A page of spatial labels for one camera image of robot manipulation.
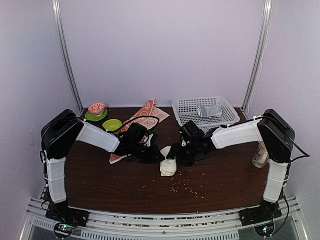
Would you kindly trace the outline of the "white towel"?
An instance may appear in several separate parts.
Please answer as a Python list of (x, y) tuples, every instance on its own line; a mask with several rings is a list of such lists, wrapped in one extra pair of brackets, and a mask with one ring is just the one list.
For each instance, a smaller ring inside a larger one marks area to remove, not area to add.
[(173, 177), (177, 172), (176, 159), (167, 159), (167, 156), (171, 150), (171, 146), (164, 147), (160, 153), (164, 156), (164, 160), (160, 163), (160, 176), (161, 177)]

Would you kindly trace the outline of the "orange patterned towel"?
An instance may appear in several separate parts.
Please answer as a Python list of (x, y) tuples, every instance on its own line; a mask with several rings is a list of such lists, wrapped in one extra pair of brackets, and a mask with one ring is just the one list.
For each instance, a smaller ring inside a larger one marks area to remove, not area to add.
[(160, 108), (156, 107), (156, 100), (149, 100), (133, 117), (125, 121), (120, 133), (127, 132), (131, 124), (138, 123), (148, 130), (151, 130), (157, 123), (166, 120), (170, 115)]

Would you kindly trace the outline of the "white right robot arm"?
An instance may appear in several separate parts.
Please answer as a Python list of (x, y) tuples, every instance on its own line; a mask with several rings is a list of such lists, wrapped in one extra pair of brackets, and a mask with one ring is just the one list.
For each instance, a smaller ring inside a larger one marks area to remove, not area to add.
[(256, 210), (259, 220), (268, 220), (277, 209), (289, 175), (295, 131), (273, 109), (242, 123), (221, 125), (203, 132), (193, 121), (179, 129), (180, 143), (170, 147), (167, 160), (175, 160), (192, 166), (196, 157), (227, 147), (259, 142), (267, 154), (269, 172), (260, 206)]

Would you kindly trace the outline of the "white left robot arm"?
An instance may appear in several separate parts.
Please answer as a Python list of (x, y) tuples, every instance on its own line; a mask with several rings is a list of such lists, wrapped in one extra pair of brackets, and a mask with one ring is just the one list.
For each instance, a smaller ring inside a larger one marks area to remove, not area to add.
[(103, 130), (66, 109), (41, 131), (43, 162), (46, 166), (52, 213), (61, 222), (72, 218), (65, 189), (65, 162), (75, 142), (83, 142), (116, 156), (134, 156), (140, 162), (150, 164), (165, 159), (155, 144), (155, 135), (148, 129), (132, 122), (129, 129), (117, 135), (115, 131)]

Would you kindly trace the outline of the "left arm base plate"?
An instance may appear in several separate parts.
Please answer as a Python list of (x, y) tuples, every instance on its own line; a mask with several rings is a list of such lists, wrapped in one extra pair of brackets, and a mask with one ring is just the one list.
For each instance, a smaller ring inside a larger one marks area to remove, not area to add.
[(86, 227), (90, 213), (85, 210), (69, 208), (66, 213), (49, 208), (45, 217), (57, 222), (66, 223), (76, 227)]

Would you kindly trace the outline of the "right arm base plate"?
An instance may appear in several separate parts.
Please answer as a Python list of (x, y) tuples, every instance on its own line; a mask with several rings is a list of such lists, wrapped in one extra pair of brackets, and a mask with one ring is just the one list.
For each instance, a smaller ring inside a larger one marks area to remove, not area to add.
[(271, 210), (260, 206), (247, 208), (239, 212), (239, 218), (243, 227), (272, 221), (275, 218), (280, 218), (282, 215), (280, 209)]

